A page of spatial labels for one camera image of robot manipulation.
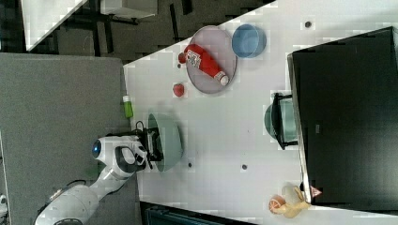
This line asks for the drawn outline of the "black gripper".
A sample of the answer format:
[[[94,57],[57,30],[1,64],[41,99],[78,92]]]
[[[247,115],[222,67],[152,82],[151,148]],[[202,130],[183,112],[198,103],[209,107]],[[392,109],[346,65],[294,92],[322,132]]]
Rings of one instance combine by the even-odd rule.
[[[163,160],[163,153],[161,150],[161,136],[157,128],[135,129],[134,134],[139,138],[147,152],[146,160],[150,169],[153,168],[153,162],[160,162]]]

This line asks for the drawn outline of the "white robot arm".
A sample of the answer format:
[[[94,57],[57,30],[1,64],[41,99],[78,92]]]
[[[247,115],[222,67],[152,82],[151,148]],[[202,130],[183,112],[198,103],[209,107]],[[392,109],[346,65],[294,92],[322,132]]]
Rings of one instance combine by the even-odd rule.
[[[104,164],[97,181],[58,189],[38,211],[34,225],[84,225],[105,196],[120,190],[135,173],[150,168],[154,160],[162,159],[160,133],[144,128],[101,137],[94,142],[92,155]]]

